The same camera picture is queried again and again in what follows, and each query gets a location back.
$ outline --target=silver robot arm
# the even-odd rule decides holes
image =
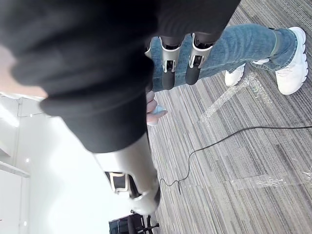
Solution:
[[[157,171],[153,165],[147,133],[125,149],[94,154],[113,192],[131,209],[149,215],[160,202]]]

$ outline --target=white sneaker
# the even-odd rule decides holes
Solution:
[[[304,53],[306,34],[299,27],[292,27],[290,30],[296,34],[298,40],[296,53],[287,67],[276,71],[278,89],[284,95],[290,95],[298,91],[308,74],[307,56]]]
[[[240,79],[242,79],[244,75],[245,65],[246,64],[243,64],[240,67],[237,67],[232,73],[229,73],[228,71],[225,72],[224,80],[226,86],[232,87],[236,85],[240,81]]]

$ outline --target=light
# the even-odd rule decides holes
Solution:
[[[20,125],[19,120],[0,104],[0,117],[13,127]]]

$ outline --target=white wall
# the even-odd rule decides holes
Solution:
[[[18,115],[18,100],[2,97],[0,98],[0,104],[14,116]],[[0,116],[0,147],[6,152],[6,154],[0,154],[0,161],[11,165],[14,164],[13,156],[16,150],[17,132],[17,128],[6,123]]]
[[[38,111],[34,105],[24,101],[22,114]],[[16,157],[17,166],[31,173],[29,234],[108,233],[108,221],[130,211],[59,118],[22,118]]]
[[[1,234],[27,234],[28,195],[29,179],[0,170]]]

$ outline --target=black jacket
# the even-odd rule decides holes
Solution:
[[[43,110],[61,116],[89,151],[105,153],[146,132],[153,62],[145,42],[193,31],[216,40],[238,3],[0,0],[0,42],[17,58],[17,81],[48,93]]]

